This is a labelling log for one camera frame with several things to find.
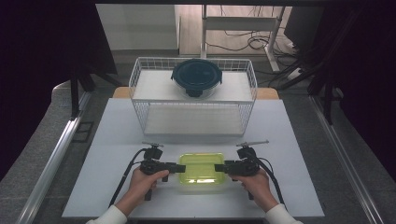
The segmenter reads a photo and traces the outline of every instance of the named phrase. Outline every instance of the wire basket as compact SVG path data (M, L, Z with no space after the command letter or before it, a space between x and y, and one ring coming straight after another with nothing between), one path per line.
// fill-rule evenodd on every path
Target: wire basket
M257 94L250 60L207 59L222 71L222 84L204 100L186 97L171 80L190 58L138 58L129 81L144 134L232 135L245 133Z

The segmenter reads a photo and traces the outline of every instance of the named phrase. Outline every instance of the cable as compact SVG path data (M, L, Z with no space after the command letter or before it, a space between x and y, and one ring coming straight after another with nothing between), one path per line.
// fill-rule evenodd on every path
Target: cable
M274 169L273 169L273 167L272 167L272 165L271 165L271 162L269 162L267 159L265 159L265 158L259 158L260 160L262 160L262 161L266 161L266 162L268 162L268 164L270 165L270 167L271 167L271 172L272 173L274 173Z
M280 191L280 187L279 187L279 184L277 183L277 180L276 180L276 178L274 176L274 173L271 172L270 169L268 169L268 167L261 160L259 160L259 158L257 158L256 156L253 156L252 154L250 154L248 152L245 152L245 154L247 155L247 157L249 159L254 160L255 162L257 162L262 167L262 169L264 169L265 172L270 176L272 182L274 183L279 202L283 203L285 205L285 202L283 201L283 197L282 197L282 192Z
M117 189L116 189L116 191L115 191L114 194L113 194L113 197L111 198L111 201L110 201L110 204L108 205L108 207L110 207L112 204L114 204L114 202L115 202L116 199L117 199L117 196L119 196L119 193L120 193L121 188L122 188L122 186L123 186L123 184L124 184L124 182L125 182L125 179L126 179L126 177L128 176L129 172L131 172L131 168L132 168L135 164L140 163L140 161L139 161L139 162L134 162L134 160L135 160L136 157L139 155L139 153L142 152L142 151L146 151L146 149L145 149L145 148L142 148L142 149L138 150L138 151L136 152L136 154L134 154L134 157L132 158L132 160L129 162L128 167L126 168L126 170L125 170L125 172L124 172L124 174L123 174L123 176L122 176L122 179L121 179L119 185L117 186Z

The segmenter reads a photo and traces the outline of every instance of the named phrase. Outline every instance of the wrist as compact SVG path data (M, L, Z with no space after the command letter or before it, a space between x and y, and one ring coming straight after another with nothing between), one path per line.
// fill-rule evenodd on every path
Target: wrist
M115 206L127 217L138 205L139 199L129 190L115 204Z
M255 197L255 201L265 213L279 204L271 192L259 195L257 199Z

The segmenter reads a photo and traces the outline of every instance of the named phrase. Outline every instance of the hand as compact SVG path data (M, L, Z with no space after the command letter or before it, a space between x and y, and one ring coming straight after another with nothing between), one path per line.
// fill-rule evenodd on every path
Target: hand
M241 181L242 186L254 196L254 202L264 212L278 205L271 193L268 175L263 169L254 176L230 175L230 178Z
M157 179L167 175L169 175L169 171L167 170L157 172L154 175L145 175L140 171L140 166L137 167L132 174L128 191L122 196L120 201L116 203L116 207L128 217L129 214L144 201L145 194L149 189L156 188Z

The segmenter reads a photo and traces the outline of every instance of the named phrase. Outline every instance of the white wall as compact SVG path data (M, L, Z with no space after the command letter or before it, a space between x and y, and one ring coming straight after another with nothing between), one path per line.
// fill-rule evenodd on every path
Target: white wall
M110 49L178 49L178 7L96 4Z

